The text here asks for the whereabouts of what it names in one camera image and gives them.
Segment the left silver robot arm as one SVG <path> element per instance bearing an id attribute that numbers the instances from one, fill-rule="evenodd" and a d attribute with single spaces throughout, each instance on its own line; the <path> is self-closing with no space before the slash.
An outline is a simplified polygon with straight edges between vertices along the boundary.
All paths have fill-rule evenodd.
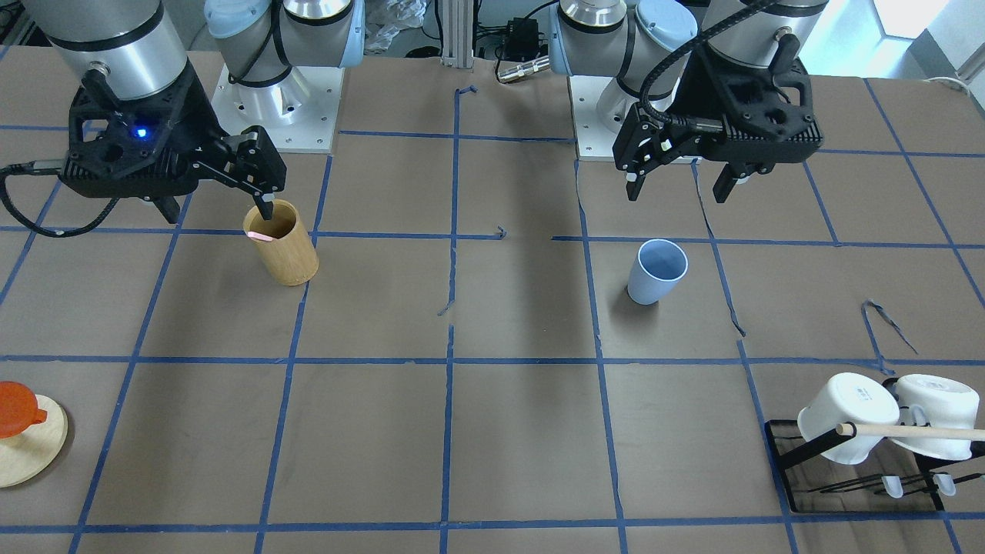
<path id="1" fill-rule="evenodd" d="M 676 1 L 562 1 L 551 14 L 557 74 L 613 79 L 613 164 L 638 199 L 651 172 L 682 157 L 722 162 L 712 192 L 823 146 L 803 42 L 824 1 L 710 1 L 697 20 Z"/>

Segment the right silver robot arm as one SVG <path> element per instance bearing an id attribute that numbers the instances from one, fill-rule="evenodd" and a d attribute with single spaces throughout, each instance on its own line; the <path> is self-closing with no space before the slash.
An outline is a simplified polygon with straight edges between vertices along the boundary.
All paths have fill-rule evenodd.
<path id="1" fill-rule="evenodd" d="M 313 110 L 300 69 L 348 68 L 365 51 L 362 1 L 208 1 L 206 28 L 239 94 L 245 122 L 219 123 L 162 1 L 25 1 L 25 10 L 80 81 L 59 162 L 3 176 L 54 173 L 85 199 L 151 203 L 169 223 L 201 180 L 249 194 L 271 220 L 286 166 L 269 134 Z"/>

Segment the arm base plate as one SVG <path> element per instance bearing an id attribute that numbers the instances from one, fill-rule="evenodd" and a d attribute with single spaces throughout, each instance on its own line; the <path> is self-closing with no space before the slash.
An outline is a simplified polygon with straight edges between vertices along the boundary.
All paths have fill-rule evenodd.
<path id="1" fill-rule="evenodd" d="M 281 153 L 329 155 L 345 76 L 344 68 L 296 67 L 281 83 L 250 88 L 229 83 L 222 67 L 212 109 L 231 134 L 261 125 Z"/>
<path id="2" fill-rule="evenodd" d="M 569 94 L 578 159 L 613 162 L 613 142 L 636 99 L 620 88 L 616 78 L 606 76 L 573 75 Z"/>

